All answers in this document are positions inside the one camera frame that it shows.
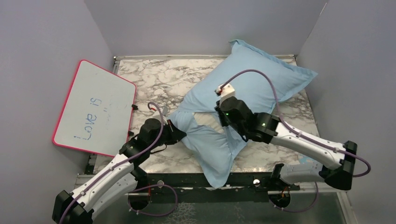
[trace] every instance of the marble pattern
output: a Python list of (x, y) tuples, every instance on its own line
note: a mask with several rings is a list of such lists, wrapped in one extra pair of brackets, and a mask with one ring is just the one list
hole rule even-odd
[[(295, 64), (293, 57), (282, 58)], [(137, 86), (131, 131), (138, 133), (140, 126), (151, 117), (147, 102), (166, 106), (172, 113), (177, 109), (183, 96), (197, 82), (205, 78), (223, 58), (207, 59), (133, 59), (121, 60), (118, 75)], [(286, 102), (281, 103), (284, 119), (291, 125), (318, 136), (311, 107), (305, 91), (301, 91)], [(249, 143), (235, 158), (232, 172), (270, 172), (277, 163), (298, 164), (299, 153), (280, 146), (263, 143)], [(94, 173), (99, 172), (111, 157), (97, 157)], [(199, 173), (201, 167), (192, 152), (177, 143), (158, 154), (151, 155), (140, 165), (148, 173)]]

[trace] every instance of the whiteboard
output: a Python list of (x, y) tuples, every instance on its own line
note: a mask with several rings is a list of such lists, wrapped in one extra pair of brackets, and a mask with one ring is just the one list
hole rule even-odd
[(127, 141), (135, 94), (135, 84), (89, 61), (80, 61), (52, 142), (115, 156)]

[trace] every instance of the bolt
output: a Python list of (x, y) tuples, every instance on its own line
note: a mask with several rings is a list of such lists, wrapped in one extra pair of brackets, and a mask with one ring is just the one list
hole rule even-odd
[(260, 180), (255, 179), (255, 180), (253, 181), (253, 184), (254, 184), (256, 187), (258, 187), (258, 186), (260, 185)]
[(157, 184), (160, 185), (160, 186), (158, 186), (159, 188), (162, 188), (161, 185), (164, 185), (165, 183), (164, 183), (162, 180), (159, 180), (159, 181), (157, 182)]

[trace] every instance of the light blue pillowcase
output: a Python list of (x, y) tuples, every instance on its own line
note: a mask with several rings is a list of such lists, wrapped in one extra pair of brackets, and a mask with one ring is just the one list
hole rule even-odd
[[(197, 83), (184, 97), (178, 109), (168, 118), (187, 136), (182, 142), (192, 150), (208, 182), (222, 187), (230, 174), (236, 155), (246, 143), (231, 127), (218, 133), (207, 125), (198, 125), (195, 112), (210, 112), (219, 122), (214, 108), (219, 97), (214, 90), (236, 73), (256, 69), (266, 74), (275, 86), (280, 101), (285, 101), (305, 88), (316, 72), (294, 65), (267, 54), (242, 40), (233, 40), (232, 52), (207, 77)], [(237, 99), (243, 100), (252, 112), (271, 113), (275, 99), (267, 80), (255, 72), (240, 75), (231, 85)]]

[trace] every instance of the red border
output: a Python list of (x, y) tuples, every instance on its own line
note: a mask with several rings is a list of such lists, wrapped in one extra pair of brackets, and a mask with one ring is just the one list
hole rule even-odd
[[(103, 154), (103, 153), (96, 153), (96, 152), (88, 151), (88, 150), (81, 149), (81, 148), (75, 148), (75, 147), (70, 147), (70, 146), (66, 146), (66, 145), (61, 145), (61, 144), (58, 144), (58, 143), (55, 142), (55, 135), (56, 135), (56, 133), (57, 133), (57, 130), (58, 130), (58, 127), (59, 127), (59, 123), (61, 122), (61, 118), (62, 118), (64, 109), (65, 109), (65, 107), (66, 107), (67, 100), (69, 99), (70, 92), (71, 92), (71, 88), (73, 87), (74, 80), (76, 79), (76, 76), (77, 76), (77, 73), (78, 73), (78, 69), (80, 68), (81, 63), (84, 62), (84, 61), (85, 61), (85, 62), (88, 62), (88, 63), (91, 63), (91, 64), (95, 65), (96, 67), (99, 67), (99, 68), (101, 68), (101, 69), (103, 69), (103, 70), (105, 70), (105, 71), (107, 71), (107, 72), (109, 72), (109, 73), (111, 73), (111, 74), (113, 74), (113, 75), (115, 75), (115, 76), (121, 78), (121, 79), (124, 79), (123, 77), (120, 77), (120, 76), (118, 76), (118, 75), (116, 75), (116, 74), (110, 72), (109, 70), (104, 69), (104, 68), (102, 68), (102, 67), (100, 67), (100, 66), (98, 66), (98, 65), (96, 65), (96, 64), (94, 64), (94, 63), (92, 63), (92, 62), (90, 62), (90, 61), (88, 61), (88, 60), (83, 59), (83, 60), (79, 61), (79, 62), (78, 62), (78, 65), (77, 65), (77, 68), (76, 68), (76, 72), (74, 73), (73, 80), (71, 81), (69, 91), (68, 91), (68, 93), (67, 93), (67, 95), (66, 95), (66, 99), (65, 99), (65, 101), (64, 101), (61, 114), (59, 115), (58, 122), (57, 122), (57, 126), (55, 127), (54, 133), (52, 134), (52, 143), (54, 143), (54, 145), (56, 145), (56, 146), (61, 146), (61, 147), (76, 149), (76, 150), (83, 151), (83, 152), (89, 152), (89, 153), (95, 153), (95, 154), (99, 154), (99, 155), (105, 155), (105, 156), (114, 157), (115, 155), (107, 155), (107, 154)], [(130, 82), (130, 81), (126, 80), (126, 79), (124, 79), (124, 80), (127, 81), (127, 82), (129, 82), (129, 83), (132, 83), (132, 84), (135, 86), (134, 100), (133, 100), (133, 102), (132, 102), (132, 104), (134, 104), (135, 98), (136, 98), (137, 86), (136, 86), (135, 83), (133, 83), (133, 82)], [(132, 109), (131, 118), (129, 119), (129, 127), (131, 126), (132, 114), (133, 114), (133, 113), (134, 113), (134, 110)]]

